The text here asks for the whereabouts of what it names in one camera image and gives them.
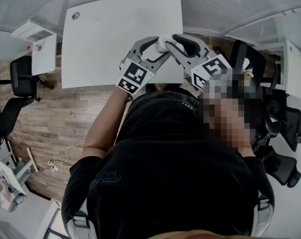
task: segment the person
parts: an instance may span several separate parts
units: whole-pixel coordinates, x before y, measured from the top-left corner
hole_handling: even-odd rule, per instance
[[[24,166],[24,162],[19,158],[19,162],[16,165],[16,168],[13,169],[13,174],[17,174]],[[22,185],[30,176],[30,171],[25,171],[22,176],[18,179],[20,185]],[[3,209],[7,212],[12,212],[15,210],[16,206],[21,202],[24,202],[26,196],[18,192],[13,188],[5,178],[5,173],[0,172],[0,209]]]
[[[98,239],[250,235],[259,192],[274,195],[236,102],[168,85],[136,98],[118,133],[127,98],[113,91],[70,168],[66,231],[86,199]]]

